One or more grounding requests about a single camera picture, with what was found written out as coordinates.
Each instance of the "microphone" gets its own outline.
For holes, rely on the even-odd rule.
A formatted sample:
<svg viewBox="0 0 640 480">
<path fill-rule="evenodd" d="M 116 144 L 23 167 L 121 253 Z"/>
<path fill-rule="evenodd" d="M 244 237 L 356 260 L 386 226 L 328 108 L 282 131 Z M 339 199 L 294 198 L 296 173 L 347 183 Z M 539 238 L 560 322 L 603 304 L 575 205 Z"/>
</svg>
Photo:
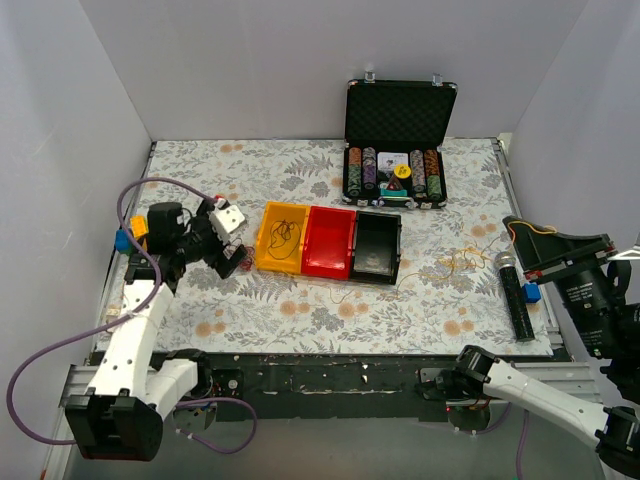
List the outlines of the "microphone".
<svg viewBox="0 0 640 480">
<path fill-rule="evenodd" d="M 509 252 L 500 252 L 496 255 L 494 263 L 500 274 L 500 282 L 507 300 L 516 341 L 529 342 L 534 340 L 536 337 L 533 334 L 529 312 L 527 312 L 527 305 L 516 271 L 516 258 Z"/>
</svg>

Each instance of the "floral tablecloth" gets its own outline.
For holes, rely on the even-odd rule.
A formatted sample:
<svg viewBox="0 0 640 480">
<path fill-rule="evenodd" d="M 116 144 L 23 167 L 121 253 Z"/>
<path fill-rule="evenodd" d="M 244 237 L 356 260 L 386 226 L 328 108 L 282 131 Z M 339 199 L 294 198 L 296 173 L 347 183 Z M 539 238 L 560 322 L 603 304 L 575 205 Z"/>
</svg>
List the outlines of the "floral tablecloth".
<svg viewBox="0 0 640 480">
<path fill-rule="evenodd" d="M 342 141 L 326 140 L 162 141 L 149 176 L 224 195 L 247 217 L 240 236 L 253 246 L 269 200 L 341 206 L 343 148 Z M 157 349 L 457 354 L 475 344 L 496 354 L 551 354 L 546 307 L 530 307 L 536 339 L 516 343 L 496 272 L 478 255 L 493 258 L 510 246 L 501 219 L 512 212 L 491 141 L 446 139 L 443 159 L 449 193 L 443 210 L 384 210 L 402 214 L 397 286 L 289 276 L 250 265 L 220 280 L 204 263 L 194 264 L 180 282 Z M 154 182 L 145 185 L 137 213 L 171 200 L 191 210 L 199 203 L 178 187 Z M 464 248 L 467 253 L 452 260 Z M 122 303 L 126 257 L 115 265 L 102 321 L 118 315 Z M 107 342 L 102 336 L 97 348 Z"/>
</svg>

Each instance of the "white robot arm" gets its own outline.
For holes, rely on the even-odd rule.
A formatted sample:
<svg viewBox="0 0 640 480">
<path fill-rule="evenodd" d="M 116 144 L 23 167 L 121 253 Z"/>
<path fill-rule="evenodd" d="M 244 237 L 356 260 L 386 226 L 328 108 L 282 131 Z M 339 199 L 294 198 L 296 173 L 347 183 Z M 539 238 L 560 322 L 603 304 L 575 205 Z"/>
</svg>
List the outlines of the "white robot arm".
<svg viewBox="0 0 640 480">
<path fill-rule="evenodd" d="M 443 370 L 427 383 L 427 396 L 433 390 L 446 398 L 485 395 L 507 400 L 571 432 L 611 468 L 640 478 L 640 422 L 632 408 L 608 408 L 580 400 L 476 346 L 465 347 L 452 370 Z"/>
<path fill-rule="evenodd" d="M 231 234 L 245 219 L 224 199 L 203 201 L 188 228 L 181 212 L 179 203 L 150 208 L 148 253 L 156 257 L 162 285 L 145 308 L 115 327 L 84 395 L 71 396 L 65 406 L 85 458 L 152 460 L 162 441 L 162 424 L 178 402 L 185 396 L 202 398 L 210 391 L 208 364 L 195 349 L 171 352 L 159 372 L 148 376 L 147 371 L 160 323 L 186 265 L 204 260 L 227 278 L 247 255 L 242 245 L 228 252 Z M 125 282 L 122 309 L 134 311 L 156 282 L 143 255 L 130 256 Z"/>
</svg>

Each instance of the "white wall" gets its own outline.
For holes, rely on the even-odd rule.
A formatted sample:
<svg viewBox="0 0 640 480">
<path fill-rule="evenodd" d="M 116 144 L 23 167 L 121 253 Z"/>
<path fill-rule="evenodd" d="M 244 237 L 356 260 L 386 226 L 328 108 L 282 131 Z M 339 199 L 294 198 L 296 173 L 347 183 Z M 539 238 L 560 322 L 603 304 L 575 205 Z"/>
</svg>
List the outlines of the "white wall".
<svg viewBox="0 0 640 480">
<path fill-rule="evenodd" d="M 0 385 L 36 349 L 95 326 L 118 191 L 149 137 L 77 0 L 0 3 Z M 18 411 L 51 435 L 72 362 L 89 341 L 33 365 Z M 0 409 L 0 476 L 35 479 L 47 452 Z"/>
<path fill-rule="evenodd" d="M 640 231 L 638 5 L 589 1 L 510 146 L 526 219 L 569 234 L 608 233 L 620 250 Z M 634 268 L 630 303 L 640 301 L 640 265 Z M 586 357 L 557 296 L 555 302 L 572 352 Z"/>
<path fill-rule="evenodd" d="M 154 139 L 340 138 L 345 86 L 439 71 L 510 132 L 587 0 L 81 0 Z"/>
</svg>

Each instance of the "purple cable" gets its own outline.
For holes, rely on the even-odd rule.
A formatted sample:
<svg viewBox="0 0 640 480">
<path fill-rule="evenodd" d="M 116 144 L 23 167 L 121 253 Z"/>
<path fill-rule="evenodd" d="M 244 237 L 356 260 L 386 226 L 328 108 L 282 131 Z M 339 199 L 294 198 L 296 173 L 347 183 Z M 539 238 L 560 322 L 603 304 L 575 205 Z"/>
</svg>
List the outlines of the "purple cable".
<svg viewBox="0 0 640 480">
<path fill-rule="evenodd" d="M 485 433 L 493 432 L 496 428 L 498 428 L 500 425 L 504 423 L 504 421 L 509 416 L 510 411 L 511 411 L 511 403 L 507 404 L 507 408 L 504 409 L 504 412 L 502 412 L 502 415 L 500 415 L 500 418 L 498 418 L 498 420 L 496 420 L 493 425 L 488 426 L 484 430 L 478 430 L 476 432 L 476 435 L 484 435 Z"/>
<path fill-rule="evenodd" d="M 133 237 L 131 232 L 129 232 L 129 229 L 127 228 L 127 225 L 126 225 L 125 220 L 124 220 L 124 214 L 122 213 L 122 203 L 123 203 L 125 195 L 129 192 L 129 190 L 131 190 L 131 189 L 133 189 L 135 187 L 138 187 L 138 186 L 142 185 L 143 183 L 147 183 L 147 182 L 172 183 L 173 185 L 177 185 L 179 187 L 182 187 L 182 188 L 190 191 L 191 193 L 193 193 L 193 194 L 195 194 L 195 195 L 197 195 L 199 197 L 204 198 L 205 200 L 211 198 L 208 195 L 205 195 L 204 193 L 202 193 L 202 192 L 196 190 L 195 188 L 187 185 L 186 183 L 182 183 L 182 182 L 179 182 L 177 180 L 173 180 L 171 178 L 163 178 L 163 177 L 141 178 L 140 180 L 136 180 L 134 182 L 131 182 L 129 185 L 124 187 L 122 192 L 120 192 L 120 195 L 118 196 L 118 205 L 116 207 L 116 212 L 118 214 L 118 222 L 120 222 L 120 228 L 122 228 L 122 230 L 124 231 L 125 235 L 127 236 L 129 241 L 131 242 L 131 245 L 133 245 L 135 247 L 135 249 L 138 250 L 138 252 L 140 252 L 142 254 L 142 256 L 144 256 L 144 258 L 146 258 L 149 261 L 149 264 L 153 267 L 153 271 L 155 273 L 155 284 L 153 286 L 153 289 L 151 290 L 151 293 L 149 293 L 149 296 L 147 296 L 147 298 L 142 300 L 142 302 L 140 302 L 140 304 L 136 308 L 134 308 L 130 313 L 124 314 L 123 316 L 121 316 L 117 320 L 114 320 L 111 323 L 108 323 L 106 325 L 102 325 L 100 327 L 93 328 L 91 330 L 87 330 L 86 332 L 83 332 L 83 333 L 79 333 L 78 335 L 75 335 L 73 337 L 69 337 L 66 340 L 60 340 L 59 342 L 53 343 L 53 344 L 49 345 L 48 347 L 45 347 L 42 350 L 37 351 L 36 353 L 31 355 L 29 358 L 27 358 L 24 362 L 22 362 L 20 364 L 20 366 L 18 366 L 16 371 L 13 372 L 13 375 L 11 375 L 11 379 L 9 380 L 9 384 L 7 386 L 6 401 L 7 401 L 7 410 L 9 411 L 9 416 L 13 420 L 13 423 L 15 423 L 16 426 L 22 431 L 22 433 L 24 433 L 25 435 L 27 435 L 28 437 L 32 438 L 33 440 L 35 440 L 37 442 L 45 443 L 47 445 L 74 445 L 76 443 L 73 440 L 55 440 L 53 438 L 43 437 L 43 436 L 37 434 L 36 432 L 34 432 L 33 430 L 31 430 L 29 427 L 27 427 L 25 425 L 25 423 L 22 421 L 22 419 L 18 416 L 18 412 L 16 412 L 16 408 L 15 408 L 15 405 L 13 403 L 13 391 L 15 390 L 16 382 L 18 381 L 18 378 L 20 377 L 22 372 L 29 365 L 31 365 L 34 361 L 36 361 L 38 358 L 46 355 L 49 352 L 57 350 L 58 348 L 61 348 L 61 347 L 65 347 L 65 346 L 67 346 L 67 345 L 69 345 L 71 343 L 77 342 L 79 340 L 83 340 L 83 339 L 85 339 L 87 337 L 91 337 L 91 336 L 93 336 L 93 335 L 95 335 L 97 333 L 104 332 L 109 328 L 113 328 L 113 327 L 117 327 L 118 325 L 122 325 L 124 322 L 126 322 L 127 320 L 130 320 L 132 318 L 132 314 L 133 313 L 138 313 L 143 308 L 145 308 L 151 302 L 151 300 L 153 300 L 153 297 L 155 297 L 156 293 L 158 293 L 158 290 L 160 289 L 160 286 L 162 285 L 162 278 L 161 278 L 160 267 L 158 265 L 158 262 L 156 262 L 155 259 L 151 255 L 149 255 L 142 248 L 142 246 Z"/>
<path fill-rule="evenodd" d="M 524 445 L 527 442 L 527 432 L 529 431 L 529 410 L 524 411 L 522 420 L 522 433 L 520 434 L 520 443 L 518 443 L 518 453 L 516 454 L 516 476 L 518 480 L 523 480 L 522 475 L 522 454 L 524 453 Z"/>
<path fill-rule="evenodd" d="M 176 405 L 176 410 L 179 408 L 192 407 L 194 405 L 202 405 L 203 403 L 216 403 L 216 402 L 235 403 L 236 405 L 242 405 L 244 408 L 249 410 L 249 413 L 251 413 L 251 416 L 253 417 L 253 426 L 251 427 L 251 432 L 249 433 L 249 436 L 245 439 L 245 441 L 242 442 L 240 445 L 238 445 L 235 448 L 219 447 L 211 443 L 209 440 L 206 440 L 201 436 L 196 435 L 195 433 L 191 433 L 188 430 L 184 430 L 182 428 L 178 428 L 177 430 L 183 435 L 186 435 L 189 438 L 193 438 L 196 442 L 201 443 L 202 445 L 213 450 L 214 452 L 223 453 L 225 455 L 230 455 L 232 453 L 239 452 L 240 450 L 245 448 L 247 445 L 249 445 L 249 443 L 251 443 L 251 440 L 253 440 L 253 437 L 256 434 L 256 428 L 258 427 L 258 415 L 256 414 L 256 411 L 253 409 L 253 407 L 249 405 L 247 402 L 245 402 L 244 400 L 240 400 L 239 398 L 230 398 L 230 397 L 200 398 L 198 400 L 188 400 L 186 402 L 178 402 L 178 404 Z"/>
</svg>

